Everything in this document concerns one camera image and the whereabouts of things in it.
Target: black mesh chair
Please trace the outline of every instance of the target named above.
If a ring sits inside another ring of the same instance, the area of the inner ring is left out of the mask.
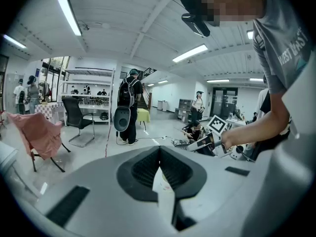
[[[74,138],[69,140],[69,143],[77,146],[84,148],[89,142],[91,142],[94,139],[94,120],[93,120],[93,113],[87,113],[87,114],[82,114],[81,110],[78,105],[78,100],[73,97],[63,97],[62,101],[64,103],[64,107],[66,109],[66,114],[67,114],[67,125],[77,127],[79,129],[79,134],[76,135]],[[92,120],[89,119],[84,119],[83,117],[86,115],[92,115]],[[74,140],[75,138],[80,136],[80,130],[84,129],[86,126],[92,124],[93,128],[93,137],[84,145],[79,145],[72,143],[71,141]]]

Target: shelf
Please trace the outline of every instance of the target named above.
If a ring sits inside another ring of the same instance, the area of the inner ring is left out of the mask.
[[[98,95],[85,95],[85,94],[67,94],[67,93],[61,93],[61,96],[75,96],[75,97],[103,97],[103,98],[109,98],[110,96],[98,96]]]
[[[109,106],[101,106],[101,105],[79,105],[81,109],[93,109],[93,110],[108,110]]]
[[[109,81],[101,82],[101,81],[60,81],[60,83],[66,84],[83,84],[83,85],[104,85],[104,86],[111,86]]]
[[[105,69],[66,69],[65,72],[73,75],[91,75],[91,76],[103,76],[103,77],[111,77],[113,71],[105,70]]]
[[[84,119],[92,120],[92,117],[84,117]],[[99,117],[93,117],[94,122],[109,122],[109,120],[101,120]]]

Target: gray floor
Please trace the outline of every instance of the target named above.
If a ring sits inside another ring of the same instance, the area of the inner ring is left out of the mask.
[[[95,139],[90,142],[85,148],[79,148],[68,143],[68,140],[74,137],[78,133],[78,129],[74,127],[62,127],[61,138],[67,148],[71,150],[68,153],[63,147],[60,147],[57,155],[54,157],[55,161],[66,171],[62,173],[50,160],[42,160],[36,158],[37,172],[33,171],[32,160],[29,155],[26,154],[26,150],[20,134],[17,128],[9,123],[7,129],[1,129],[2,141],[19,150],[17,155],[17,161],[22,166],[22,170],[31,180],[33,185],[42,193],[47,189],[50,189],[54,184],[65,178],[67,175],[77,170],[81,166],[93,160],[114,156],[120,153],[124,153],[133,149],[142,147],[154,146],[154,145],[172,145],[171,138],[184,139],[184,135],[181,129],[185,126],[179,119],[174,119],[174,113],[158,111],[156,108],[152,108],[151,122],[146,124],[146,130],[144,124],[141,125],[137,122],[137,136],[138,143],[134,146],[129,145],[117,145],[116,143],[116,131],[113,125],[109,127],[104,123],[95,124]],[[92,135],[92,126],[88,126],[81,131],[81,136],[74,142],[82,143],[89,139]],[[13,183],[13,187],[19,187],[20,183],[18,178],[14,176],[11,171],[8,173],[9,180]],[[23,197],[29,197],[29,194],[24,189],[19,190],[19,193]]]

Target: sneaker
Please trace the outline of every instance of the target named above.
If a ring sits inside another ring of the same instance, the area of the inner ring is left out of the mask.
[[[119,139],[124,143],[127,142],[127,140],[123,140],[121,137]]]
[[[138,142],[138,140],[135,140],[135,142],[134,143],[132,143],[132,144],[128,144],[129,146],[133,146],[134,144],[136,144]]]

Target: pink cloth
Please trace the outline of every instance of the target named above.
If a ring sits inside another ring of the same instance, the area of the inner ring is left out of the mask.
[[[28,115],[8,113],[8,117],[19,129],[28,155],[31,155],[33,148],[43,159],[57,154],[62,144],[60,138],[62,122],[53,124],[42,113]]]

